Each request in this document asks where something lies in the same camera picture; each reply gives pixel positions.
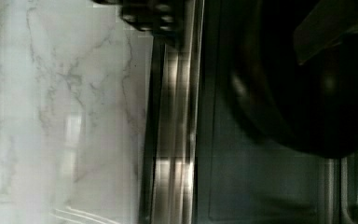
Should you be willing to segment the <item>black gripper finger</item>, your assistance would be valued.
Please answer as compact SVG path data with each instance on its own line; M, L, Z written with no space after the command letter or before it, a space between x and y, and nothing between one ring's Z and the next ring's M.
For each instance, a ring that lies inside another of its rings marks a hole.
M304 64L352 34L358 34L358 0L320 0L294 31L297 62Z

